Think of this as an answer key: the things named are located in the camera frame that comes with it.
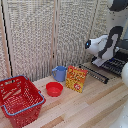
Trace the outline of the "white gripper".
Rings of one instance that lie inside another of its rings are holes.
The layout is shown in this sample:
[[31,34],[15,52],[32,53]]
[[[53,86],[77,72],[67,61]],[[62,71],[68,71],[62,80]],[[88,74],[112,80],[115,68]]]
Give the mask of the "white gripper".
[[96,65],[97,67],[100,67],[103,63],[105,63],[106,60],[105,59],[101,59],[101,58],[96,58],[92,61],[92,63],[94,65]]

